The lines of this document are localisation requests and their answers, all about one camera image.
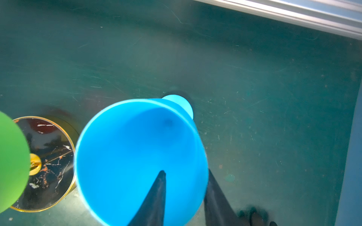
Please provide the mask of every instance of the green table surface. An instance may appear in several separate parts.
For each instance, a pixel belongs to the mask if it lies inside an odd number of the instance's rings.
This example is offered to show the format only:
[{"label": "green table surface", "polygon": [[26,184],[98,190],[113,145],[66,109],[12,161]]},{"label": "green table surface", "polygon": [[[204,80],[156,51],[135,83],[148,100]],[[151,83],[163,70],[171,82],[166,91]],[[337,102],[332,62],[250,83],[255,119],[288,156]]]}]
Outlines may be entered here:
[{"label": "green table surface", "polygon": [[[82,128],[112,103],[182,90],[235,210],[334,225],[360,41],[190,0],[2,1],[0,29],[0,111],[10,117],[56,108]],[[0,225],[100,224],[75,189],[40,213],[8,209]],[[188,225],[205,225],[202,208]]]}]

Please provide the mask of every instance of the blue cup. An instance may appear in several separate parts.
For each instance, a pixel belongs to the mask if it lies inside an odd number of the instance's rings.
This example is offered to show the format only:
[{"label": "blue cup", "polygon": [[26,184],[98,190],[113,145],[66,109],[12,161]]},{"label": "blue cup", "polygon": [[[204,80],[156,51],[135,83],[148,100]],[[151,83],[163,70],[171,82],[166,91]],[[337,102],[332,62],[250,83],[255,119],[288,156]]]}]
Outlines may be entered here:
[{"label": "blue cup", "polygon": [[131,99],[94,116],[76,146],[80,196],[103,225],[126,226],[166,172],[165,226],[185,225],[205,196],[204,147],[187,100]]}]

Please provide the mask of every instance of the gold container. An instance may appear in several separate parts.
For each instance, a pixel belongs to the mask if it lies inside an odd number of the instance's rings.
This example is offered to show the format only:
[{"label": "gold container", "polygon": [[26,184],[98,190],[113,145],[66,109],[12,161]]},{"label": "gold container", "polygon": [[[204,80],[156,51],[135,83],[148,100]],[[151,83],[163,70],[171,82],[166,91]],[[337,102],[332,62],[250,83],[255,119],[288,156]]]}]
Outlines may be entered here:
[{"label": "gold container", "polygon": [[54,116],[14,119],[30,148],[29,180],[11,206],[20,212],[40,212],[59,203],[75,187],[73,170],[79,134],[66,121]]}]

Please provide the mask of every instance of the gold rim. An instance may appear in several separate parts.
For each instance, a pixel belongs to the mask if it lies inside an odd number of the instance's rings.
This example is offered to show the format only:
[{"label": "gold rim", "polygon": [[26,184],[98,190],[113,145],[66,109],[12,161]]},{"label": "gold rim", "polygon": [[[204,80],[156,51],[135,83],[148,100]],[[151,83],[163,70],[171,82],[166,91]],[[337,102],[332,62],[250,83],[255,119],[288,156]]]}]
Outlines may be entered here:
[{"label": "gold rim", "polygon": [[[19,121],[20,119],[41,119],[41,120],[44,120],[44,121],[47,121],[53,125],[55,125],[59,130],[61,130],[63,132],[63,134],[67,137],[69,143],[71,144],[72,146],[72,150],[73,150],[73,153],[75,154],[75,147],[74,147],[74,144],[73,144],[73,141],[72,139],[70,138],[70,136],[68,135],[68,133],[62,128],[60,127],[58,124],[56,124],[55,122],[49,120],[49,119],[46,119],[46,118],[43,118],[43,117],[39,117],[39,116],[25,116],[25,117],[19,117],[19,118],[16,118],[16,119],[13,119],[13,121],[16,123],[17,121]],[[75,184],[75,174],[73,175],[73,180],[72,180],[72,183],[70,184],[68,190],[66,191],[66,193],[64,193],[64,195],[58,200],[56,201],[53,205],[51,206],[48,206],[44,209],[39,209],[39,210],[23,210],[23,209],[18,209],[18,208],[15,208],[13,206],[10,206],[11,209],[14,209],[16,211],[19,211],[19,212],[25,212],[25,213],[36,213],[36,212],[41,212],[41,211],[44,211],[44,210],[47,210],[53,206],[55,206],[56,204],[58,204],[63,198],[65,198],[67,196],[67,194],[69,192],[71,192],[73,190],[73,186]]]}]

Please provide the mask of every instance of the green cup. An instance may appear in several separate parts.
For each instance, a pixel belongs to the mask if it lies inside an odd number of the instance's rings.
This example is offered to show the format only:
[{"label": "green cup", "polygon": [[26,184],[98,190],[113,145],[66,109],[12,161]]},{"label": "green cup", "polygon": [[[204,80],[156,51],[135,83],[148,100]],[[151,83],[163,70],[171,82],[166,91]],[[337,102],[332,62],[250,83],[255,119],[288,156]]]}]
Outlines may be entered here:
[{"label": "green cup", "polygon": [[30,150],[21,129],[0,111],[0,213],[20,197],[29,179]]}]

